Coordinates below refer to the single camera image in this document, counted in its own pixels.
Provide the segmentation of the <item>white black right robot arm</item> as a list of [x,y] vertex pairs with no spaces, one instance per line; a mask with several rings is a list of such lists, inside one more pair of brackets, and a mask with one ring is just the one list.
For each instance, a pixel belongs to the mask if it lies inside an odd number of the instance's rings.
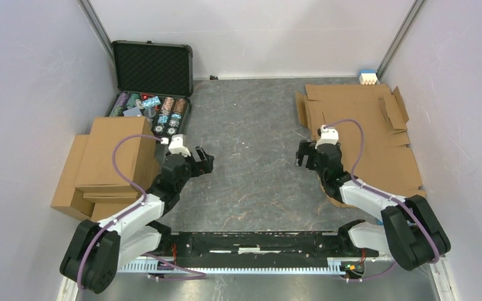
[[367,185],[345,170],[340,143],[317,145],[302,140],[296,152],[296,165],[315,171],[327,197],[339,204],[356,207],[380,225],[362,219],[339,229],[339,251],[353,256],[362,248],[390,255],[407,271],[435,263],[451,251],[451,241],[427,199],[389,194]]

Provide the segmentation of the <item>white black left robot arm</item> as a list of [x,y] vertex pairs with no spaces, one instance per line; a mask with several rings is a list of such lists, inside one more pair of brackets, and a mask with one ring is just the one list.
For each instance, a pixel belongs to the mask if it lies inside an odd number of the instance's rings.
[[94,222],[79,223],[60,264],[60,274],[80,288],[103,292],[117,271],[137,257],[153,251],[167,254],[172,247],[170,228],[158,219],[172,210],[192,177],[213,171],[215,158],[201,147],[168,152],[151,186],[134,203]]

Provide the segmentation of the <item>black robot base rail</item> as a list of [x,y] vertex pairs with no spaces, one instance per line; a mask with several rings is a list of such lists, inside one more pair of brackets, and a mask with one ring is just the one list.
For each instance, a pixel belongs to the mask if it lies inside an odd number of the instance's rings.
[[378,256],[335,231],[178,232],[153,253],[184,268],[322,268],[328,258]]

